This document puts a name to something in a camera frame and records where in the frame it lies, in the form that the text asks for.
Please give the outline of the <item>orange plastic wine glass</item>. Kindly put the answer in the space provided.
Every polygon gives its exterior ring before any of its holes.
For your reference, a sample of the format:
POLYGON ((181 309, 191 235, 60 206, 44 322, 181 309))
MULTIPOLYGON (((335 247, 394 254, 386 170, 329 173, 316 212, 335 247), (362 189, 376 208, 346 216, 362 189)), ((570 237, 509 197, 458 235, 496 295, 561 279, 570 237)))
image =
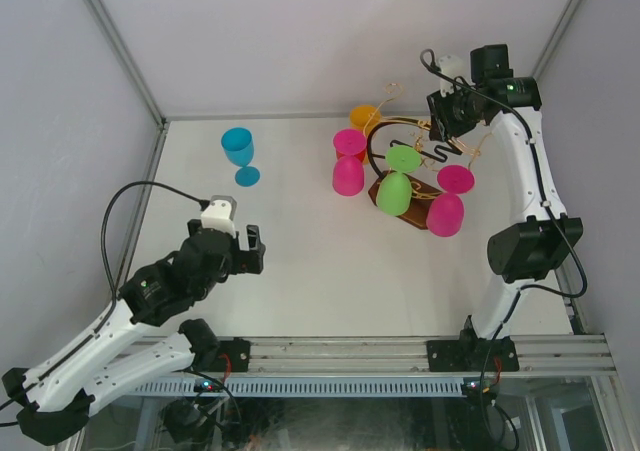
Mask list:
POLYGON ((380 122, 381 113, 372 105, 359 105, 353 108, 349 115, 351 127, 359 130, 368 139, 373 128, 380 122))

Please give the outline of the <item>pink wine glass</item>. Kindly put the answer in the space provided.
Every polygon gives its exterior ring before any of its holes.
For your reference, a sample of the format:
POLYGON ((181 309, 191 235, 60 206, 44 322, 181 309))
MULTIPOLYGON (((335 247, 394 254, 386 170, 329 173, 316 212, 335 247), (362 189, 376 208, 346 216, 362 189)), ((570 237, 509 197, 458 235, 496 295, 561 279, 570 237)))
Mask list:
POLYGON ((343 129, 333 138, 336 163, 333 168, 332 186, 342 196, 355 196, 364 188, 363 159, 367 140, 356 129, 343 129))
POLYGON ((443 193, 430 205, 426 225, 436 236, 452 237, 460 231, 464 220, 461 195, 473 189, 475 177, 467 167, 448 165, 437 173, 437 182, 443 193))

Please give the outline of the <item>gold wire wine glass rack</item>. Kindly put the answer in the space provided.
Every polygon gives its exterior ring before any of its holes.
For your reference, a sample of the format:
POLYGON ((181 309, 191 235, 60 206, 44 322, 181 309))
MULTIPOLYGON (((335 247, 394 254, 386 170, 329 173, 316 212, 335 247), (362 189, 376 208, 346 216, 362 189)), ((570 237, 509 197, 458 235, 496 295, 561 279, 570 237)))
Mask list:
POLYGON ((381 113, 380 122, 373 128, 367 139, 366 161, 370 164, 377 178, 368 191, 369 197, 376 205, 376 196, 383 178, 389 173, 389 166, 386 164, 385 155, 387 151, 397 145, 407 145, 413 147, 421 156, 421 166, 409 174, 411 186, 413 188, 409 209, 400 216, 393 216, 419 230, 428 230, 426 217, 433 200, 443 193, 438 182, 437 173, 448 165, 461 165, 467 167, 472 172, 473 163, 481 156, 483 144, 469 146, 458 138, 452 138, 445 144, 434 147, 435 151, 442 151, 443 156, 424 151, 424 143, 428 138, 430 129, 429 119, 414 119, 402 116, 385 116, 381 109, 386 104, 396 100, 404 93, 402 85, 390 83, 385 87, 388 97, 375 107, 381 113), (411 144, 395 140, 389 144, 387 151, 383 154, 373 151, 373 140, 377 132, 389 126, 407 126, 413 131, 410 136, 413 138, 411 144))

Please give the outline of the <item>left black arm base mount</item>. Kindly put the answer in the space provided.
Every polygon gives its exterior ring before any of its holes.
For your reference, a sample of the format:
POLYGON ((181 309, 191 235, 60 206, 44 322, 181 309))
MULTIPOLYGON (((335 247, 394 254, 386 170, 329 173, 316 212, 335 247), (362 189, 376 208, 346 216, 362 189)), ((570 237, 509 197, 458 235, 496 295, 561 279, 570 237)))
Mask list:
POLYGON ((237 372, 244 373, 249 369, 251 342, 235 337, 225 339, 217 346, 198 353, 192 368, 198 372, 237 372))

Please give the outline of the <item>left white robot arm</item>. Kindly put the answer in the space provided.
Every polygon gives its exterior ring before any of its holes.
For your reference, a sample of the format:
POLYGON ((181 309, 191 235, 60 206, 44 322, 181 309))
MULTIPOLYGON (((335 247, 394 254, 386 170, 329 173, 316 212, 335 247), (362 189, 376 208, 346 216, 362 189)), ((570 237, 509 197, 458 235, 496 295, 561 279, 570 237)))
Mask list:
POLYGON ((65 348, 37 367, 7 371, 2 384, 21 407, 16 422, 22 434, 56 445, 142 384, 219 364, 220 340, 202 318, 183 321, 176 332, 143 351, 119 355, 204 300, 229 276, 260 274, 266 246, 258 226, 249 225, 246 231, 248 247, 241 249, 238 236, 190 221, 190 235, 181 248, 136 271, 115 304, 65 348))

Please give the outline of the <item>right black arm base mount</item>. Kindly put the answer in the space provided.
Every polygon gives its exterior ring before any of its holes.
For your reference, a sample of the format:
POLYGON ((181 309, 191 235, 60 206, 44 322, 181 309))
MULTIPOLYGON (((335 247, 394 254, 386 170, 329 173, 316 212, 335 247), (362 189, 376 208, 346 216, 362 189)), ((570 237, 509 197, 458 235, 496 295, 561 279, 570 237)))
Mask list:
POLYGON ((506 340, 480 340, 465 345, 461 340, 429 340, 426 352, 431 372, 517 372, 520 364, 515 344, 506 340))

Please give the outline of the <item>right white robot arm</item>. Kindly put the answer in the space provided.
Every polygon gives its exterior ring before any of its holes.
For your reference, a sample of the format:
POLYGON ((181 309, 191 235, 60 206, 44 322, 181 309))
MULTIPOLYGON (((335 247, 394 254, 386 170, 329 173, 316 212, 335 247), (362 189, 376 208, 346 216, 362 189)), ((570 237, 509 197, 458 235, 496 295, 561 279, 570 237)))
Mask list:
POLYGON ((479 307, 468 317, 471 335, 459 345, 461 362, 480 370, 492 362, 492 341, 509 334, 509 323, 525 296, 544 290, 543 280, 566 259, 581 262, 575 245, 583 235, 580 218, 568 214, 558 195, 542 133, 542 101, 536 80, 515 76, 504 44, 470 53, 471 78, 446 69, 433 50, 421 64, 448 91, 427 97, 433 140, 452 143, 483 124, 506 162, 510 223, 489 238, 487 260, 494 276, 479 307))

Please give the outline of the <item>green plastic wine glass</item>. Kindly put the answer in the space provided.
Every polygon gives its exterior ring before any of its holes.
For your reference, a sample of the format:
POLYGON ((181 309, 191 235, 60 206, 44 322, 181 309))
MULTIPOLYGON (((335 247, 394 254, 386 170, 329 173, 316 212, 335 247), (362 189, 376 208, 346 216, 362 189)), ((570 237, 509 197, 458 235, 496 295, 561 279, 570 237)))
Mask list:
POLYGON ((400 216, 410 206, 413 188, 409 174, 421 166, 421 156, 407 145, 391 147, 385 155, 389 173, 380 183, 376 206, 385 214, 400 216))

